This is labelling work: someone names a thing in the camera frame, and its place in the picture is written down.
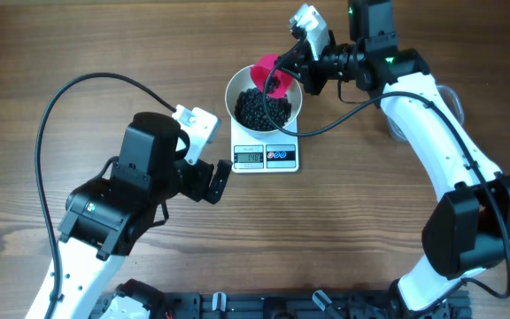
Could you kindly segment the pink measuring scoop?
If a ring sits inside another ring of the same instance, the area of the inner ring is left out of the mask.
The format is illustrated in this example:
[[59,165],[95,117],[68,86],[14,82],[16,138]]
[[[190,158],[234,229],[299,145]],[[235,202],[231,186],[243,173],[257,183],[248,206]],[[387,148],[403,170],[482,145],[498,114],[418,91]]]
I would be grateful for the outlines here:
[[[251,80],[260,91],[263,91],[265,81],[279,57],[280,56],[276,54],[265,55],[251,67]],[[283,98],[293,82],[294,78],[291,75],[277,69],[273,74],[271,82],[267,86],[267,95],[272,98]]]

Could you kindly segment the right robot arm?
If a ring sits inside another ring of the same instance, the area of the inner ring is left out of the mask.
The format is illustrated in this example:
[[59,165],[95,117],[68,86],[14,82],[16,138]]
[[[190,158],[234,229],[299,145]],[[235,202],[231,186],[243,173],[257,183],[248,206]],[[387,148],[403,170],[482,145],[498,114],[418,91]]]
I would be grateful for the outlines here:
[[275,67],[293,74],[307,93],[325,83],[355,82],[368,101],[394,122],[425,168],[437,206],[422,233],[423,256],[391,287],[388,318],[457,315],[450,297],[498,264],[506,267],[510,295],[510,175],[470,139],[441,97],[420,53],[402,50],[388,1],[348,4],[351,42],[336,44],[308,4],[290,18],[295,45]]

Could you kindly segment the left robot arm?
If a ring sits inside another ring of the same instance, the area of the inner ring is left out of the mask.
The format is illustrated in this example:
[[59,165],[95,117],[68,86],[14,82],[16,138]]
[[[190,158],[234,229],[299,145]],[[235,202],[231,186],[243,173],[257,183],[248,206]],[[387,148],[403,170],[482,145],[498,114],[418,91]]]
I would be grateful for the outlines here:
[[231,164],[199,158],[219,126],[218,117],[200,108],[178,106],[170,116],[137,113],[120,154],[104,164],[109,176],[98,173],[68,196],[59,234],[50,238],[52,261],[28,317],[88,317],[135,242],[168,221],[170,198],[219,202]]

